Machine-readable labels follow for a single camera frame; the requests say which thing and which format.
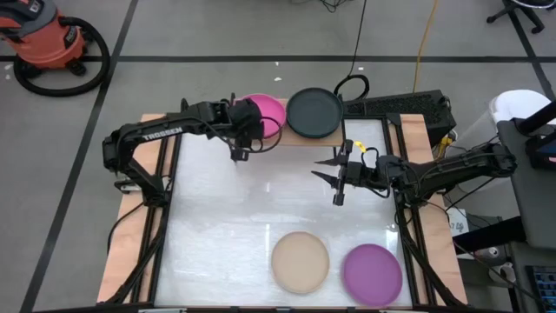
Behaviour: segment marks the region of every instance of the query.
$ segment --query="wooden board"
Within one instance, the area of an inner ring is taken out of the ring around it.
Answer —
[[[433,161],[433,153],[428,141],[427,128],[422,115],[402,115],[401,128],[406,142],[407,156],[414,163]],[[442,196],[434,195],[431,203],[444,208]],[[452,234],[446,214],[434,205],[427,205],[419,209],[420,221],[427,246],[428,261],[442,282],[452,291],[453,295],[463,303],[467,303],[466,292],[461,280],[460,266],[452,243]],[[442,300],[437,295],[437,303]]]
[[[162,115],[145,115],[142,121],[161,117]],[[409,160],[415,163],[424,163],[433,160],[432,152],[428,142],[427,129],[422,116],[416,115],[402,115],[402,129],[407,146],[407,153]],[[394,146],[394,154],[399,154],[399,147],[394,128],[390,129],[392,144]],[[282,138],[281,144],[291,145],[324,145],[324,146],[339,146],[342,142],[341,130],[337,130],[330,138],[329,142],[316,143],[315,139],[308,139],[306,144],[302,142],[307,138],[297,138],[298,135],[291,130],[288,135],[289,139]],[[158,157],[158,150],[160,141],[142,144],[136,150],[134,157],[140,162],[145,169],[149,172],[154,172],[156,167],[156,159]],[[165,163],[165,173],[169,170],[169,155],[172,148],[168,148],[168,154]],[[141,195],[137,192],[122,197],[122,204],[120,206],[120,213],[122,216],[138,203],[142,201]],[[433,196],[432,203],[436,203],[443,207],[442,199],[440,196]],[[139,246],[141,244],[141,237],[144,228],[146,210],[140,210],[125,222],[123,222],[116,230],[112,242],[112,249],[109,253],[106,268],[104,271],[103,283],[98,295],[98,301],[103,301],[109,298],[116,292],[123,281],[127,278],[130,271],[134,268],[137,262],[139,253]],[[420,219],[423,227],[425,243],[427,246],[427,254],[429,262],[433,269],[439,275],[444,284],[453,292],[453,294],[466,303],[466,293],[463,289],[463,282],[461,280],[460,268],[453,249],[452,236],[450,234],[449,225],[444,213],[439,208],[433,205],[428,205],[420,209]],[[422,280],[422,272],[417,263],[414,263],[417,289],[421,303],[427,302],[425,285]],[[150,274],[152,266],[150,265],[143,276],[143,288],[140,295],[140,300],[147,299],[147,290],[149,286]]]

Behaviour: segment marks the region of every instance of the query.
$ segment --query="gray floor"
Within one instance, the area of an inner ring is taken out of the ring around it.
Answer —
[[[113,49],[130,0],[55,2],[65,14],[93,23]],[[369,0],[359,54],[415,56],[432,3]],[[317,1],[139,0],[122,56],[350,55],[361,7],[362,1],[347,2],[330,14]],[[487,16],[501,8],[499,0],[440,0],[425,55],[526,57],[508,17],[485,23]],[[530,22],[518,13],[534,52],[556,57],[556,22],[547,12],[540,15],[546,30],[531,35]],[[6,43],[0,42],[0,56],[12,54]],[[6,147],[0,154],[0,197],[4,199],[0,303],[3,311],[14,312],[20,310],[43,249],[97,90],[66,99],[39,97],[20,87],[7,65],[0,63],[0,143]],[[91,72],[97,65],[89,64]],[[337,62],[120,62],[34,310],[96,301],[106,261],[106,237],[121,199],[112,187],[114,177],[103,168],[100,150],[102,139],[112,130],[138,120],[143,113],[177,110],[182,97],[194,103],[228,97],[232,91],[290,97],[309,86],[333,89],[349,66]],[[556,64],[543,63],[542,70],[556,83]],[[370,97],[387,96],[410,92],[414,64],[357,63],[355,72],[369,77]],[[64,86],[69,80],[64,73],[50,73],[40,83]],[[344,93],[353,97],[359,88],[349,84]],[[452,99],[458,131],[469,127],[486,103],[502,91],[543,92],[529,63],[424,63],[419,90],[432,89],[441,89]],[[484,207],[475,208],[474,213],[492,215]],[[481,296],[471,295],[476,291],[468,292],[472,302],[489,307]]]

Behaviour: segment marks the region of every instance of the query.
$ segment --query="shop vacuum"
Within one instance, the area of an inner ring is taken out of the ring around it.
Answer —
[[[98,86],[108,75],[109,49],[101,34],[77,17],[65,17],[52,0],[0,0],[0,37],[17,52],[14,74],[26,89],[48,97],[71,97]],[[68,89],[47,89],[30,79],[45,70],[66,69],[82,77],[87,69],[81,57],[96,42],[102,66],[87,83]]]

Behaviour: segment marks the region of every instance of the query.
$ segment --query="pink bowl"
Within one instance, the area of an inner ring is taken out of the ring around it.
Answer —
[[[241,97],[236,99],[243,100],[249,98],[253,100],[261,110],[261,116],[263,117],[272,117],[280,124],[280,127],[276,125],[276,123],[269,119],[263,119],[262,124],[264,125],[264,137],[269,138],[278,133],[280,128],[284,126],[286,122],[286,109],[281,105],[278,99],[271,97],[265,94],[253,94],[253,95],[246,95],[245,97]]]

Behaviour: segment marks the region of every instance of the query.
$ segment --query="black hose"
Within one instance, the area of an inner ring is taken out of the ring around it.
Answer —
[[[336,85],[336,88],[334,88],[334,94],[336,96],[338,96],[338,93],[340,92],[341,86],[343,86],[344,83],[347,83],[352,79],[360,79],[365,84],[364,91],[358,97],[356,97],[354,100],[363,100],[363,99],[365,99],[368,95],[368,91],[370,89],[370,84],[368,82],[368,78],[365,75],[362,75],[362,74],[347,75],[346,78],[342,79],[341,82],[339,82]]]
[[[23,66],[25,61],[21,57],[16,57],[14,61],[14,75],[17,81],[28,91],[36,93],[41,96],[47,97],[72,97],[81,95],[85,92],[93,90],[96,86],[104,81],[104,78],[108,75],[110,68],[110,52],[106,42],[104,42],[101,34],[91,25],[90,23],[83,21],[81,18],[77,17],[59,17],[58,22],[62,26],[79,26],[83,30],[86,30],[95,39],[98,47],[101,50],[101,69],[98,71],[96,76],[77,87],[67,88],[67,89],[48,89],[43,87],[38,87],[31,83],[29,79],[23,74]]]

